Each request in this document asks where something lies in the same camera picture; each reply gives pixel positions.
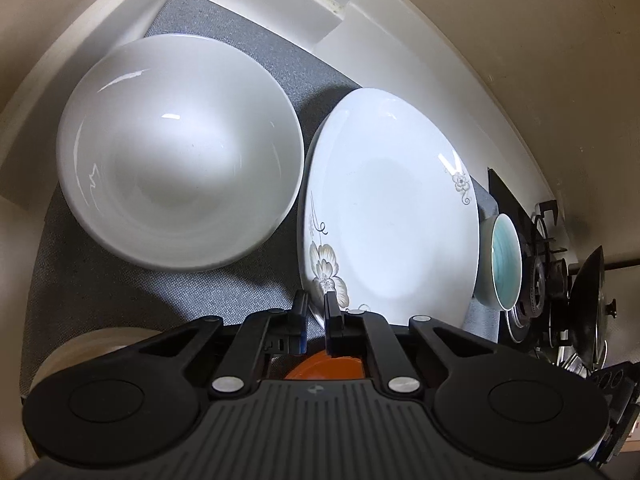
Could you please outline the large white ceramic bowl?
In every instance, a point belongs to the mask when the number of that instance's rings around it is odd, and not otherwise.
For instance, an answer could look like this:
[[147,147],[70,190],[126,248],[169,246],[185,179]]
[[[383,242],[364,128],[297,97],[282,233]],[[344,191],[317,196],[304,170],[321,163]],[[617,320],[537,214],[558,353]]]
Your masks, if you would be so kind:
[[277,231],[304,140],[280,84],[222,41],[165,34],[101,58],[56,135],[66,203],[103,248],[148,269],[239,260]]

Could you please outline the teal glazed ceramic bowl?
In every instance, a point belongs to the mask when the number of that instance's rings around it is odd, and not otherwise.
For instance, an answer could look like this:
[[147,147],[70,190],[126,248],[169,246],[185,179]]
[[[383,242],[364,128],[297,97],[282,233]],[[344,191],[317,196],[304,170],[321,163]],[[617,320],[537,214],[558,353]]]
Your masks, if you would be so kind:
[[518,232],[506,214],[480,224],[480,262],[475,298],[497,311],[511,310],[520,296],[523,258]]

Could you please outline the black wok lid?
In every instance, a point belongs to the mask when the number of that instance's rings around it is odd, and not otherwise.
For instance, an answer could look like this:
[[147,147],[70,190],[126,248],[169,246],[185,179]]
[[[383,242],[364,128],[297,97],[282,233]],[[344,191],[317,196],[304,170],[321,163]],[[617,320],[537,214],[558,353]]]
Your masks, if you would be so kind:
[[602,365],[605,314],[604,255],[598,247],[582,265],[570,291],[570,340],[579,359],[592,372]]

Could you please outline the brown orange plate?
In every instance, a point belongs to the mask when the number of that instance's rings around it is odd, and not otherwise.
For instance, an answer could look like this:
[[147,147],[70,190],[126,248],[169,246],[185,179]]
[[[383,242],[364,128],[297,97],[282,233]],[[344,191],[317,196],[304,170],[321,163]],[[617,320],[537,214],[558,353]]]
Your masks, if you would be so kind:
[[365,377],[360,359],[332,358],[325,351],[308,356],[285,375],[286,380],[357,380]]

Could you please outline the black glass gas stove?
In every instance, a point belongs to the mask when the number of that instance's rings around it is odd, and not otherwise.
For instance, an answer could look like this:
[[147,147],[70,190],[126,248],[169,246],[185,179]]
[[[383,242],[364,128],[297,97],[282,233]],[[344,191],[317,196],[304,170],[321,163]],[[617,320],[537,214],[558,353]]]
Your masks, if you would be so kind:
[[518,232],[523,258],[520,296],[515,306],[501,315],[499,342],[532,356],[564,349],[570,344],[566,249],[558,245],[546,225],[546,214],[559,219],[558,202],[545,200],[529,214],[495,170],[488,171],[488,184],[499,211],[512,220]]

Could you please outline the large white floral square plate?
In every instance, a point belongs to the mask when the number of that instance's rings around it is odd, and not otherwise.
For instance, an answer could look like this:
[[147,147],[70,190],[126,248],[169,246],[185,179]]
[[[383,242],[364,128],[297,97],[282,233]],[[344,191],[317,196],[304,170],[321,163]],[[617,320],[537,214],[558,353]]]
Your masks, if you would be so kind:
[[383,90],[341,99],[312,139],[298,204],[300,280],[314,316],[343,310],[390,324],[428,315],[462,326],[480,218],[469,171],[420,110]]

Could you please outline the white blue rimmed bowl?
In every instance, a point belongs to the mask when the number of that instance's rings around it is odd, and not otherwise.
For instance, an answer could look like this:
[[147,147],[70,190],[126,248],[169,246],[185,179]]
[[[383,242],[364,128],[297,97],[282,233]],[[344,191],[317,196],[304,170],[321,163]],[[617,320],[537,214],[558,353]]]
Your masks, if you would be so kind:
[[61,344],[43,361],[29,389],[64,368],[104,356],[159,333],[158,330],[140,327],[110,327],[79,335]]

